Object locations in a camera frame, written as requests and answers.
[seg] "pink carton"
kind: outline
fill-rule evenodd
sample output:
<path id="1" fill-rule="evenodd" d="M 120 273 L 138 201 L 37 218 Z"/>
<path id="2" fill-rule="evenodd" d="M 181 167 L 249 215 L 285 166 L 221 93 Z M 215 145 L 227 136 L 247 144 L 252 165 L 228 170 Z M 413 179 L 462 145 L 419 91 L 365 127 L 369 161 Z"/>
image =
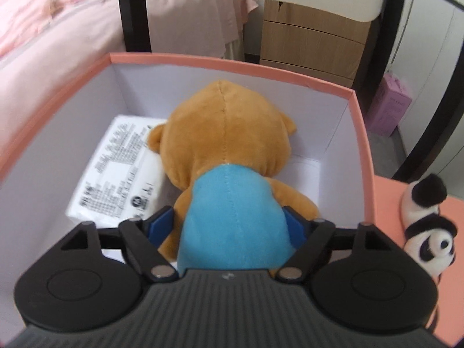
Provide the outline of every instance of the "pink carton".
<path id="1" fill-rule="evenodd" d="M 411 98 L 400 80 L 393 75 L 384 75 L 364 120 L 366 129 L 390 136 L 410 104 Z"/>

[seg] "wooden drawer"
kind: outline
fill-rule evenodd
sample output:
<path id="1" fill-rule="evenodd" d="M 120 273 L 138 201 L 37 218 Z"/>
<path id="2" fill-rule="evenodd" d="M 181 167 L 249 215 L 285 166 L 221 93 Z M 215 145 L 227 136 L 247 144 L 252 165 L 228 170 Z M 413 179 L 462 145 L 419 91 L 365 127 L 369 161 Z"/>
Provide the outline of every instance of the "wooden drawer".
<path id="1" fill-rule="evenodd" d="M 307 29 L 318 30 L 342 38 L 366 43 L 370 22 L 357 22 L 337 14 L 307 6 L 266 0 L 264 3 L 264 20 L 286 23 Z"/>
<path id="2" fill-rule="evenodd" d="M 329 81 L 332 83 L 336 83 L 337 85 L 342 85 L 347 88 L 351 88 L 351 85 L 353 84 L 353 80 L 350 80 L 349 78 L 332 75 L 326 72 L 321 72 L 320 70 L 297 67 L 296 65 L 284 64 L 283 62 L 276 62 L 276 61 L 269 61 L 269 60 L 260 60 L 259 63 L 261 65 L 266 65 L 268 67 L 285 69 L 285 70 L 289 70 L 295 73 L 301 73 L 303 75 L 319 78 L 320 80 L 325 80 L 325 81 Z"/>
<path id="3" fill-rule="evenodd" d="M 267 21 L 263 24 L 263 60 L 354 79 L 363 50 L 363 44 L 320 31 Z"/>

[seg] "panda plush toy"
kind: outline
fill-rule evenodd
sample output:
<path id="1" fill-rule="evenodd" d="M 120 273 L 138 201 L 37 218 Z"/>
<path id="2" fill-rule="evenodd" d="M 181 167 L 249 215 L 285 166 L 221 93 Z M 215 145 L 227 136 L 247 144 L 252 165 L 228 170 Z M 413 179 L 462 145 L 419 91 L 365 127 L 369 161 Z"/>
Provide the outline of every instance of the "panda plush toy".
<path id="1" fill-rule="evenodd" d="M 456 259 L 454 237 L 458 229 L 439 215 L 447 191 L 438 175 L 431 174 L 408 185 L 401 202 L 405 228 L 404 250 L 430 276 L 440 276 Z"/>

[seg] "stuffed animal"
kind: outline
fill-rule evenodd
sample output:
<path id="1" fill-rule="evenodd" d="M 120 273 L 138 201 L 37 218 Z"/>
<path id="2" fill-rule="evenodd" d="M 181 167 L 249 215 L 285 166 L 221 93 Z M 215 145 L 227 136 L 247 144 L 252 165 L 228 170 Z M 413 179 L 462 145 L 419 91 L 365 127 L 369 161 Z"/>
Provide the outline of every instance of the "stuffed animal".
<path id="1" fill-rule="evenodd" d="M 430 276 L 440 276 L 456 259 L 454 237 L 458 229 L 439 215 L 448 193 L 438 175 L 412 182 L 403 193 L 401 219 L 405 228 L 404 250 Z"/>
<path id="2" fill-rule="evenodd" d="M 216 81 L 150 132 L 148 147 L 183 191 L 173 232 L 160 247 L 168 260 L 177 258 L 180 273 L 278 268 L 293 254 L 282 207 L 318 217 L 306 196 L 271 178 L 289 159 L 295 131 L 262 95 Z"/>

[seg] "white plastic package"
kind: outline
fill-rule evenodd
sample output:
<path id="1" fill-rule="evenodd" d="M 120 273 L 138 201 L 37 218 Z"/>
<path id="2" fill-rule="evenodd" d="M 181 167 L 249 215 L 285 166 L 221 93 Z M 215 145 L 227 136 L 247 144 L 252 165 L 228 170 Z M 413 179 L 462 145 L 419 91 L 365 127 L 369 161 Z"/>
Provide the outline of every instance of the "white plastic package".
<path id="1" fill-rule="evenodd" d="M 150 129 L 165 119 L 119 115 L 100 141 L 66 215 L 75 223 L 117 227 L 130 217 L 146 219 L 173 205 L 179 191 L 164 173 L 161 157 L 147 148 Z"/>

